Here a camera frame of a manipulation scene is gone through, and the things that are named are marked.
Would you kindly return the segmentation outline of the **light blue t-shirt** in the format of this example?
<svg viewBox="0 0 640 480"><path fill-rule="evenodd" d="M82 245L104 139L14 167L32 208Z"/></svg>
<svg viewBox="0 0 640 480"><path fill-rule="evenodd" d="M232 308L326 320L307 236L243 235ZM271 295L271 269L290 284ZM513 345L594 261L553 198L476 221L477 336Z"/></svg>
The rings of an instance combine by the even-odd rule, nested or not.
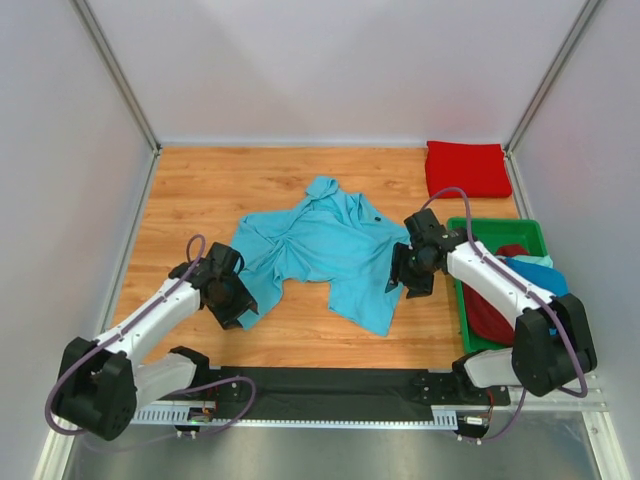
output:
<svg viewBox="0 0 640 480"><path fill-rule="evenodd" d="M328 308L379 336L389 333L401 291L386 289L393 248L407 230L381 214L361 193L318 176L290 210L240 219L232 246L245 262L240 278L257 301L241 315L248 330L282 299L284 283L326 283Z"/></svg>

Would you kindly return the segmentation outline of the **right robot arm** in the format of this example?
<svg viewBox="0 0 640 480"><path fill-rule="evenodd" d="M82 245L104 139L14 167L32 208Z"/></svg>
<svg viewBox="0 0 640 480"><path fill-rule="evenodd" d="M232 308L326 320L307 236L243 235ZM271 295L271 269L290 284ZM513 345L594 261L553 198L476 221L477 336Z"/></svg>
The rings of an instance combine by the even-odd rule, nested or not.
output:
<svg viewBox="0 0 640 480"><path fill-rule="evenodd" d="M437 260L444 262L444 272L479 293L514 332L512 347L486 350L462 361L463 370L450 379L458 401L473 403L493 386L519 385L537 397L554 390L577 398L588 395L586 374L594 364L588 355L578 354L578 342L569 337L568 319L561 316L576 305L576 317L585 319L579 299L571 294L555 296L527 281L474 240L445 252L433 246L395 244L386 290L403 285L408 297L424 296L422 284L433 280Z"/></svg>

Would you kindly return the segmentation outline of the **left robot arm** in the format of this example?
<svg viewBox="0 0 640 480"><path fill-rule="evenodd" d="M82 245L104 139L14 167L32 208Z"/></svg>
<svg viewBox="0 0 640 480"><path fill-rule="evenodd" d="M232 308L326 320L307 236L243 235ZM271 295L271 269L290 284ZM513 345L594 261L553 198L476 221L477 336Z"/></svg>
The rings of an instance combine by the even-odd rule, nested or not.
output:
<svg viewBox="0 0 640 480"><path fill-rule="evenodd" d="M245 376L215 378L208 357L188 347L174 347L152 364L144 361L171 330L203 309L223 327L236 327L244 313L256 312L257 302L239 277L243 268L239 251L202 244L120 324L92 340L73 339L46 399L48 426L65 436L93 434L111 441L140 409L165 397L212 400L220 387L241 383L255 391Z"/></svg>

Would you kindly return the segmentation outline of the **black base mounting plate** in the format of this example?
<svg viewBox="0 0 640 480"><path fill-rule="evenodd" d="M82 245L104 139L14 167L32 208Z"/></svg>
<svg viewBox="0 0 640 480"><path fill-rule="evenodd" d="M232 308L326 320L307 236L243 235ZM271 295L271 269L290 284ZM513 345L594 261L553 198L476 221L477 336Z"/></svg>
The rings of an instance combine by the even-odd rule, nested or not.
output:
<svg viewBox="0 0 640 480"><path fill-rule="evenodd" d="M245 376L257 394L254 420L426 421L436 405L510 404L508 389L479 389L452 371L416 369L222 367L207 380Z"/></svg>

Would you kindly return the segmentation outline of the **green plastic bin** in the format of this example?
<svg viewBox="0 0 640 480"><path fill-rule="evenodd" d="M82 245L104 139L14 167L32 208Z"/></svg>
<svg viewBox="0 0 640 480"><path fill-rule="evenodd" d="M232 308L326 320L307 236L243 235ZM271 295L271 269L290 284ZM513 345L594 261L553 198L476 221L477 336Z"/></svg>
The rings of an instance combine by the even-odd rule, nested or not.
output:
<svg viewBox="0 0 640 480"><path fill-rule="evenodd" d="M496 253L501 247L520 245L530 256L548 255L542 230L534 220L476 218L472 221L472 232L492 253ZM468 309L464 299L463 284L455 280L454 288L464 352L501 349L502 345L478 336L472 330L467 319Z"/></svg>

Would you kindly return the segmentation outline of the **dark red t-shirt in bin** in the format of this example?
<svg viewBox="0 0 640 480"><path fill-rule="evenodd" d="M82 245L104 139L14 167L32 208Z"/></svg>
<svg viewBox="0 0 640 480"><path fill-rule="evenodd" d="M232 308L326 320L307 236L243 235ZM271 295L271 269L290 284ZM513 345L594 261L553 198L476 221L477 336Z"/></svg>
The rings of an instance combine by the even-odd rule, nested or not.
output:
<svg viewBox="0 0 640 480"><path fill-rule="evenodd" d="M503 347L511 347L514 329L478 292L462 284L468 326L478 337Z"/></svg>

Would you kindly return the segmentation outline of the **folded red t-shirt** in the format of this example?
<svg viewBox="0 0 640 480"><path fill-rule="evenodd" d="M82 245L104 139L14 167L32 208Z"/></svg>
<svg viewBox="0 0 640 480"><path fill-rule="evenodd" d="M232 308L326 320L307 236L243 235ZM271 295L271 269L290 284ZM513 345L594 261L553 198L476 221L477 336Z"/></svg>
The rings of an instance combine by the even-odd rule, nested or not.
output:
<svg viewBox="0 0 640 480"><path fill-rule="evenodd" d="M501 199L512 195L500 144L463 144L427 141L426 187L430 196L449 188L462 189L469 198Z"/></svg>

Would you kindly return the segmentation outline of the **blue t-shirt in bin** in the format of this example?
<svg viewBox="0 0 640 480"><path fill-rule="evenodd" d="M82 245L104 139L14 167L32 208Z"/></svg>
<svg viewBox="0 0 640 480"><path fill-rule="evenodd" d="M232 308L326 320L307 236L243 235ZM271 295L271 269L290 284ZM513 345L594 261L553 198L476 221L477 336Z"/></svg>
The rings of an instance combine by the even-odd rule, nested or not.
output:
<svg viewBox="0 0 640 480"><path fill-rule="evenodd" d="M552 292L555 296L561 297L569 293L564 275L554 268L517 260L509 260L507 265L524 279Z"/></svg>

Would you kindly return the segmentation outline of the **mint green t-shirt in bin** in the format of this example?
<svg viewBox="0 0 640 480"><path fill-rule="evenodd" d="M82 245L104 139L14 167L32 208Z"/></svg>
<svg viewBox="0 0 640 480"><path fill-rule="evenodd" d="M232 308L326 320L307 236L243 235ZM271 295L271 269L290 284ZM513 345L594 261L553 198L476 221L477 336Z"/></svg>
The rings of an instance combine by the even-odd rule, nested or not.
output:
<svg viewBox="0 0 640 480"><path fill-rule="evenodd" d="M549 255L545 256L531 256L531 255L516 255L513 257L507 257L506 263L514 270L524 269L553 269L554 262Z"/></svg>

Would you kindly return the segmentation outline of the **right aluminium corner post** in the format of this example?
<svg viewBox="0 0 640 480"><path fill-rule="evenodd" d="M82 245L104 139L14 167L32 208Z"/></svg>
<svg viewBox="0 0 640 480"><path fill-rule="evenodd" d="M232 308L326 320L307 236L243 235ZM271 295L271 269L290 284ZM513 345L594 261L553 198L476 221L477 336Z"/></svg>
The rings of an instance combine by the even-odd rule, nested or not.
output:
<svg viewBox="0 0 640 480"><path fill-rule="evenodd" d="M604 0L587 0L583 2L575 20L562 40L556 54L535 89L533 96L517 122L516 127L508 141L504 144L507 155L514 154L524 139L538 111L551 93L551 90L559 80L564 69L569 64L582 38L586 35L586 32L604 4Z"/></svg>

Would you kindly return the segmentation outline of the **aluminium corner post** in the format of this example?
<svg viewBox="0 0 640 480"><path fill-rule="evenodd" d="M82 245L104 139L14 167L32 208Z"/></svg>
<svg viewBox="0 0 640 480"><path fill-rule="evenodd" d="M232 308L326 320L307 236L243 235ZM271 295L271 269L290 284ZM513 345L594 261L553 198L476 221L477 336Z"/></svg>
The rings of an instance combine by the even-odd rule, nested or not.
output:
<svg viewBox="0 0 640 480"><path fill-rule="evenodd" d="M86 0L70 0L69 3L77 14L83 28L86 30L103 65L113 80L116 89L121 95L147 145L151 148L153 153L158 153L161 150L161 142L158 140L147 116L136 98L129 81L126 78L125 72L118 61L100 21L90 5L90 2Z"/></svg>
<svg viewBox="0 0 640 480"><path fill-rule="evenodd" d="M551 90L559 80L564 69L569 64L582 38L586 35L586 32L604 4L604 0L587 0L583 2L575 20L562 40L556 54L535 89L533 96L517 122L516 127L508 141L504 144L507 155L514 154L524 139L538 111L551 93Z"/></svg>

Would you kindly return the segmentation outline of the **left aluminium corner post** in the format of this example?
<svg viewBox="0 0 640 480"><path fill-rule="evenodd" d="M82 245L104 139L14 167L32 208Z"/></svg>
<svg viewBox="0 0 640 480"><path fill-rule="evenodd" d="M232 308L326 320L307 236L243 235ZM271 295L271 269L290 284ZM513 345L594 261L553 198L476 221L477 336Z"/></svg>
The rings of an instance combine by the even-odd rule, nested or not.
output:
<svg viewBox="0 0 640 480"><path fill-rule="evenodd" d="M151 148L153 153L158 153L161 150L161 142L158 140L147 116L136 98L129 81L126 78L125 72L118 61L100 21L90 5L90 2L86 0L70 0L69 3L77 14L83 28L86 30L103 65L113 80L116 89L121 95L147 145Z"/></svg>

